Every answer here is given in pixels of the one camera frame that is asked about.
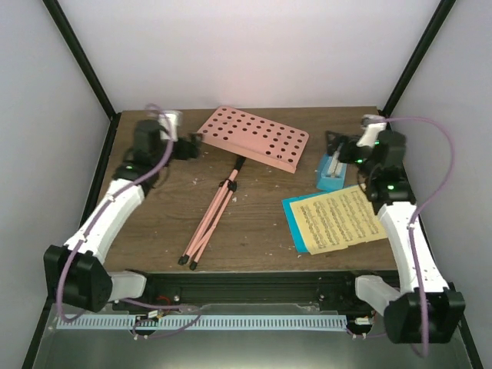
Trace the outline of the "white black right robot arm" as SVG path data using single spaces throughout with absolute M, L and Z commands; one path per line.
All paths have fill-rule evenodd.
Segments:
M 397 265 L 398 288 L 376 275 L 362 275 L 344 287 L 341 299 L 357 310 L 368 303 L 395 344 L 445 344 L 464 315 L 462 293 L 439 272 L 416 213 L 414 194 L 404 175 L 404 135 L 367 128 L 361 136 L 326 131 L 327 154 L 356 165 L 364 194 L 386 231 Z

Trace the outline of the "clear plastic metronome cover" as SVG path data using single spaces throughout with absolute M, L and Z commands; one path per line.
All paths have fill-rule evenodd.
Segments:
M 341 174 L 342 167 L 343 167 L 343 164 L 340 163 L 340 161 L 339 161 L 339 154 L 340 154 L 341 146 L 342 146 L 342 144 L 339 144 L 337 150 L 334 152 L 332 159 L 331 159 L 330 167 L 328 169 L 328 174 L 332 178 L 339 177 Z

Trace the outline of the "pink music stand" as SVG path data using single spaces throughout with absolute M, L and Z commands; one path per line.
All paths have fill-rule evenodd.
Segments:
M 228 204 L 238 189 L 237 177 L 249 159 L 295 173 L 307 145 L 309 134 L 258 115 L 230 106 L 218 107 L 199 128 L 206 145 L 236 155 L 229 176 L 218 189 L 196 228 L 188 246 L 178 259 L 179 265 L 195 270 Z

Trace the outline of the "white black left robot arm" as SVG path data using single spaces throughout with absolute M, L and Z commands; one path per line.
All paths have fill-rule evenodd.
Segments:
M 46 283 L 63 321 L 71 320 L 64 313 L 65 305 L 99 312 L 107 303 L 125 299 L 142 311 L 156 304 L 157 291 L 146 284 L 142 273 L 110 273 L 104 263 L 114 239 L 153 189 L 161 169 L 173 159 L 198 156 L 201 135 L 178 137 L 181 120 L 181 112 L 175 110 L 140 120 L 134 129 L 133 143 L 100 203 L 62 246 L 51 245 L 46 250 Z

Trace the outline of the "blue metronome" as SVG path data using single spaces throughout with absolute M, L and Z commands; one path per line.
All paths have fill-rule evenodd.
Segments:
M 347 165 L 338 159 L 339 153 L 324 155 L 316 171 L 316 188 L 321 191 L 338 191 L 344 187 Z

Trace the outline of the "teal paper strip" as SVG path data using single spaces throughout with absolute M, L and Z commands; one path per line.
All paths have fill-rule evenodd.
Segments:
M 305 196 L 300 196 L 300 197 L 295 197 L 295 198 L 286 198 L 281 201 L 283 209 L 284 209 L 284 214 L 288 223 L 288 227 L 291 233 L 292 240 L 294 242 L 295 249 L 298 253 L 307 253 L 308 250 L 305 246 L 304 241 L 302 240 L 301 233 L 299 231 L 299 227 L 297 225 L 297 222 L 294 219 L 294 214 L 293 211 L 291 210 L 291 203 L 304 200 L 307 198 L 310 198 L 310 195 L 305 195 Z

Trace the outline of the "sheet music pages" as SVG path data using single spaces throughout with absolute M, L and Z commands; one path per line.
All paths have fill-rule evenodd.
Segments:
M 356 185 L 311 194 L 310 198 L 291 203 L 291 210 L 311 255 L 387 237 L 372 204 Z

